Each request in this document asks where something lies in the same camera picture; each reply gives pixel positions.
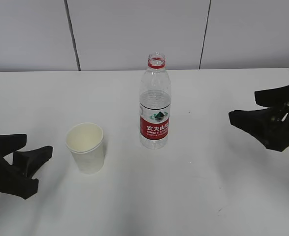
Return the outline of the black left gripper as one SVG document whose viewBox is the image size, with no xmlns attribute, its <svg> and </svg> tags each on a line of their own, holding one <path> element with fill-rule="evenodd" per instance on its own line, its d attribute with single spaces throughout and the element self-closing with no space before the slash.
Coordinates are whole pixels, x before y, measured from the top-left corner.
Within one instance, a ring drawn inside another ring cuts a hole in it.
<svg viewBox="0 0 289 236">
<path fill-rule="evenodd" d="M 28 177 L 33 177 L 53 154 L 52 146 L 18 151 L 26 143 L 26 134 L 0 135 L 0 192 L 23 199 L 28 199 L 38 192 L 39 181 Z M 3 157 L 13 152 L 12 166 Z"/>
</svg>

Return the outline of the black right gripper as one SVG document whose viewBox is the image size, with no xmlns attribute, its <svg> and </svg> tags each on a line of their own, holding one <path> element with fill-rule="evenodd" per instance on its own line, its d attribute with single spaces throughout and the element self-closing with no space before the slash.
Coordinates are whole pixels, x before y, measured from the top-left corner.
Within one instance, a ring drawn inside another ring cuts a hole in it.
<svg viewBox="0 0 289 236">
<path fill-rule="evenodd" d="M 266 149 L 282 152 L 289 147 L 289 85 L 255 91 L 256 104 L 276 108 L 228 113 L 230 124 L 256 138 Z"/>
</svg>

